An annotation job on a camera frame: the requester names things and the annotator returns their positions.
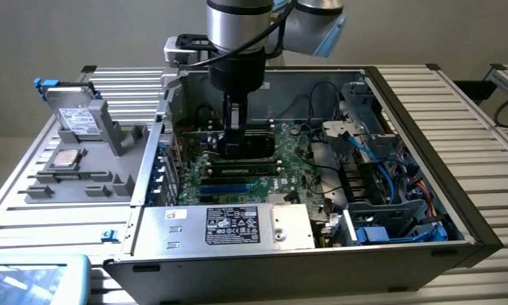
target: power supply label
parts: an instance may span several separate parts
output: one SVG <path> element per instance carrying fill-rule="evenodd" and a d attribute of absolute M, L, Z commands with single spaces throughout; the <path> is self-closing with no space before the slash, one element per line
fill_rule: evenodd
<path fill-rule="evenodd" d="M 258 207 L 208 208 L 206 243 L 232 245 L 260 242 Z"/>
<path fill-rule="evenodd" d="M 76 135 L 99 135 L 99 127 L 87 108 L 62 108 L 62 116 Z"/>

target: workbench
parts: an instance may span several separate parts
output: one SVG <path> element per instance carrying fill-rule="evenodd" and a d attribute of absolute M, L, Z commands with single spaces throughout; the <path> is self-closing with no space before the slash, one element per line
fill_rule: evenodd
<path fill-rule="evenodd" d="M 508 305 L 508 136 L 446 74 L 425 65 L 382 65 L 379 71 L 505 249 L 470 269 L 453 269 L 418 292 L 354 295 L 256 304 L 506 304 Z M 122 125 L 150 124 L 162 98 L 164 68 L 98 68 L 90 79 Z M 91 258 L 90 304 L 135 304 L 102 269 L 122 250 L 130 202 L 28 204 L 18 194 L 34 184 L 60 138 L 55 117 L 47 122 L 0 189 L 0 253 L 82 253 Z M 103 243 L 102 232 L 120 232 L 120 242 Z"/>

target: monitor screen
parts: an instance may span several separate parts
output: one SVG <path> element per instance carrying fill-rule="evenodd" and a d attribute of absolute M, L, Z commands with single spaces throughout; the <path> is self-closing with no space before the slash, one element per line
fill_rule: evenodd
<path fill-rule="evenodd" d="M 67 266 L 0 265 L 0 305 L 48 305 Z"/>

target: robotic arm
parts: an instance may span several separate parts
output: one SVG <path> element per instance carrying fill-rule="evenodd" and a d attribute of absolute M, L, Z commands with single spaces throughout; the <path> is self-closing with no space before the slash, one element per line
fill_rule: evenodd
<path fill-rule="evenodd" d="M 207 0 L 208 35 L 183 34 L 166 44 L 172 67 L 208 66 L 224 92 L 226 152 L 239 158 L 247 128 L 247 95 L 264 78 L 266 61 L 283 50 L 327 57 L 343 31 L 343 0 Z M 208 59 L 200 61 L 200 53 Z"/>

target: green circuit board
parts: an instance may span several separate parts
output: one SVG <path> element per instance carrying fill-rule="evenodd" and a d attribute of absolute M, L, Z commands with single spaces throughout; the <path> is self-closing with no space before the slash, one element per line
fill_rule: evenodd
<path fill-rule="evenodd" d="M 219 159 L 214 154 L 203 154 L 202 149 L 194 149 L 196 156 L 192 158 L 190 168 L 184 167 L 180 172 L 180 180 L 183 191 L 178 200 L 178 204 L 186 205 L 219 205 L 234 203 L 270 203 L 272 202 L 271 196 L 278 194 L 288 194 L 294 190 L 299 193 L 300 203 L 308 207 L 308 212 L 312 218 L 326 219 L 324 213 L 319 213 L 319 206 L 324 203 L 324 197 L 314 192 L 322 192 L 322 186 L 312 184 L 312 191 L 307 189 L 303 184 L 303 176 L 307 182 L 315 179 L 318 172 L 316 168 L 303 162 L 296 154 L 296 148 L 300 143 L 300 148 L 307 151 L 310 144 L 308 137 L 303 137 L 303 132 L 299 135 L 290 133 L 291 128 L 300 128 L 294 123 L 284 123 L 275 129 L 275 158 L 282 160 L 283 171 L 278 176 L 248 177 L 248 189 L 246 193 L 234 194 L 211 194 L 212 202 L 200 202 L 202 179 L 208 178 L 206 171 L 207 162 Z"/>

